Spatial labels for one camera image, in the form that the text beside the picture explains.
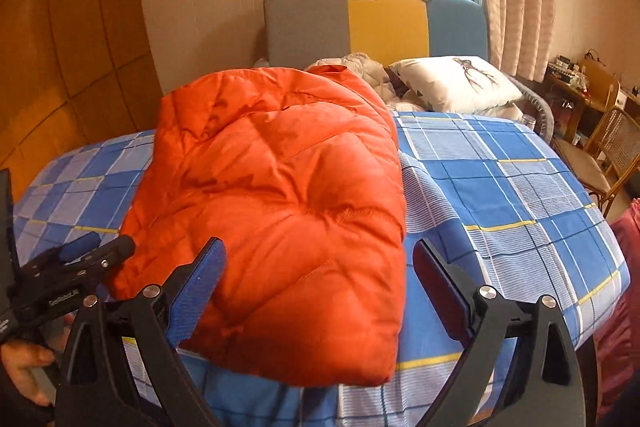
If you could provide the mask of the left hand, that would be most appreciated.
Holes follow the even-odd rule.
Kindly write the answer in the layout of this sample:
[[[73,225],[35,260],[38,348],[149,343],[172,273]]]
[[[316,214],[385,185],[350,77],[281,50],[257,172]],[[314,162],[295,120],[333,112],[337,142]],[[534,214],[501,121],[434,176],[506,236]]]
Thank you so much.
[[[51,401],[40,389],[32,370],[47,367],[54,360],[51,350],[26,340],[9,340],[1,346],[1,361],[15,388],[40,407],[48,407]]]

